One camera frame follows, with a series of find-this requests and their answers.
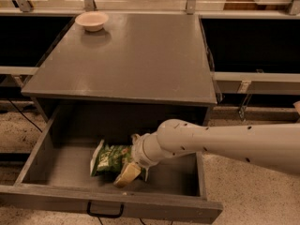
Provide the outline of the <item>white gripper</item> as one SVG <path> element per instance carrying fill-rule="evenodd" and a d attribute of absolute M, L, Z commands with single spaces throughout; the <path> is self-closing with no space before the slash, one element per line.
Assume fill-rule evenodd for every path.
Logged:
<path fill-rule="evenodd" d="M 133 143 L 131 155 L 136 163 L 129 162 L 123 166 L 121 173 L 113 182 L 117 188 L 124 188 L 137 178 L 141 173 L 141 167 L 148 169 L 159 162 L 159 145 L 155 133 L 146 133 L 142 136 L 132 134 L 131 140 Z"/>

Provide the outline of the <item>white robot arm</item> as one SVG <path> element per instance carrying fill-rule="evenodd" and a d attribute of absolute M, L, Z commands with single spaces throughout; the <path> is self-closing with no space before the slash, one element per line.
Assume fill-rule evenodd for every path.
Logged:
<path fill-rule="evenodd" d="M 125 163 L 114 181 L 118 188 L 164 159 L 204 150 L 282 173 L 300 173 L 299 123 L 203 127 L 170 119 L 154 133 L 135 134 L 132 142 L 132 160 Z"/>

